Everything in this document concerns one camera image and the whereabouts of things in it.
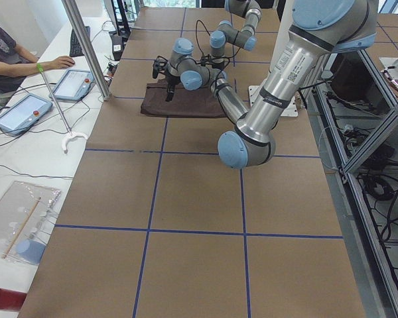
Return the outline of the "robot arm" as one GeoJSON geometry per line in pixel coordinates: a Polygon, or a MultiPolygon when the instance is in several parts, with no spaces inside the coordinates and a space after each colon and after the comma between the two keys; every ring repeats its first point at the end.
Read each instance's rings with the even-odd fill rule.
{"type": "Polygon", "coordinates": [[[229,60],[225,55],[225,45],[232,44],[238,48],[252,51],[256,45],[255,29],[261,20],[261,7],[256,1],[225,1],[227,12],[245,19],[243,27],[238,30],[230,21],[221,21],[215,31],[210,34],[210,54],[203,58],[212,68],[223,70],[224,62],[229,60]]]}
{"type": "Polygon", "coordinates": [[[208,87],[234,125],[219,138],[221,161],[235,169],[258,166],[274,155],[271,131],[317,60],[374,43],[377,9],[377,1],[295,1],[288,42],[250,107],[221,69],[207,68],[192,58],[193,45],[186,38],[176,39],[170,59],[155,64],[154,72],[165,75],[168,100],[178,84],[189,91],[208,87]]]}

